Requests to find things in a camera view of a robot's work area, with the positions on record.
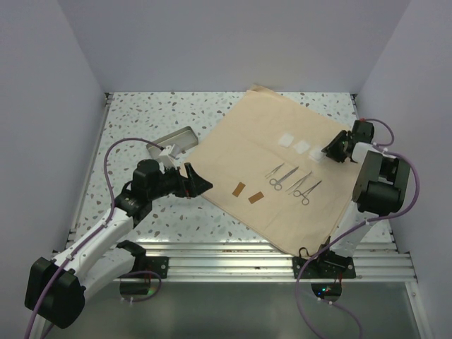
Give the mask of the white gauze pad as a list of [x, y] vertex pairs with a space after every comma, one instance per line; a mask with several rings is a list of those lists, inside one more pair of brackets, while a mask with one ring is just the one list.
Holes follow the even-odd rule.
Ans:
[[304, 140], [301, 140], [298, 143], [293, 145], [294, 150], [297, 152], [297, 154], [300, 154], [300, 155], [305, 153], [306, 151], [308, 151], [310, 149], [310, 147], [311, 147], [310, 143], [308, 143]]
[[326, 154], [322, 151], [322, 148], [312, 148], [309, 152], [309, 158], [314, 162], [320, 163], [326, 157]]
[[284, 133], [278, 140], [278, 145], [284, 148], [289, 148], [294, 140], [291, 133]]

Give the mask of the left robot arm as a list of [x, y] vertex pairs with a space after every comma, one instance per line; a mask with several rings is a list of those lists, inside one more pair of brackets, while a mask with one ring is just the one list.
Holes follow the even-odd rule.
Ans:
[[170, 194], [195, 198], [213, 188], [189, 164], [160, 170], [155, 160], [142, 160], [100, 221], [52, 260], [43, 257], [30, 269], [25, 306], [61, 329], [81, 314], [85, 303], [122, 275], [139, 277], [147, 261], [143, 247], [125, 240], [152, 210], [153, 201]]

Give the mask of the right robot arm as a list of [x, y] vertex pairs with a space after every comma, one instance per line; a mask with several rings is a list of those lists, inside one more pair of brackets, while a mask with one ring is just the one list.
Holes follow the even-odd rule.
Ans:
[[404, 204], [410, 176], [408, 162], [389, 155], [384, 145], [373, 142], [374, 120], [360, 119], [352, 129], [341, 131], [321, 152], [326, 157], [361, 165], [352, 199], [335, 232], [310, 264], [318, 279], [355, 278], [352, 257], [368, 231], [377, 222], [397, 213]]

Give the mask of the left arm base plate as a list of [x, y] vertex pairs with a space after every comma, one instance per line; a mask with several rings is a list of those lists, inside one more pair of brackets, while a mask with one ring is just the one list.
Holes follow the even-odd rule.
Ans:
[[140, 263], [135, 263], [129, 273], [121, 275], [121, 278], [152, 279], [155, 277], [150, 273], [152, 271], [162, 279], [166, 279], [169, 266], [170, 258], [167, 256], [146, 256]]

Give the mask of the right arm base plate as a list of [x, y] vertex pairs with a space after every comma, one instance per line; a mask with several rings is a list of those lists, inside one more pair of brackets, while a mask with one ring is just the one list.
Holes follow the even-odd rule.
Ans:
[[328, 252], [311, 261], [301, 274], [301, 279], [354, 279], [357, 277], [352, 257], [342, 257]]

